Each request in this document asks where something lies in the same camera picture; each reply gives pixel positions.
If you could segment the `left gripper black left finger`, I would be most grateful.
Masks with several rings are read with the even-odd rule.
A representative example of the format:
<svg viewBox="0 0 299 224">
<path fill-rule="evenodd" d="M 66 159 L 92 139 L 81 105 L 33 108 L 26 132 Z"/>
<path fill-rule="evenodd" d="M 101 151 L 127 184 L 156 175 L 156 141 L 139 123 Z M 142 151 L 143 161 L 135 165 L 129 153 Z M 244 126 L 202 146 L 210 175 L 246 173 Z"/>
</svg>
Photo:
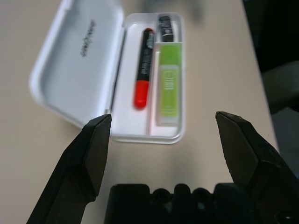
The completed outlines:
<svg viewBox="0 0 299 224">
<path fill-rule="evenodd" d="M 29 224 L 79 224 L 99 195 L 112 117 L 90 120 L 64 150 L 29 219 Z"/>
</svg>

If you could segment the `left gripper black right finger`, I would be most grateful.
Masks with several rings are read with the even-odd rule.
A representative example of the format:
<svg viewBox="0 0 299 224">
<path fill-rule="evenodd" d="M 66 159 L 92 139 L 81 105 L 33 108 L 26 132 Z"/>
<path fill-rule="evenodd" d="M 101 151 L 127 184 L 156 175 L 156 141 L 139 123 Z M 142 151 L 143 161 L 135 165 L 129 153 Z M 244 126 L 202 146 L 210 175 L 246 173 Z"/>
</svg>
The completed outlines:
<svg viewBox="0 0 299 224">
<path fill-rule="evenodd" d="M 266 224 L 299 222 L 299 181 L 277 150 L 240 116 L 215 115 L 232 180 L 243 185 Z"/>
</svg>

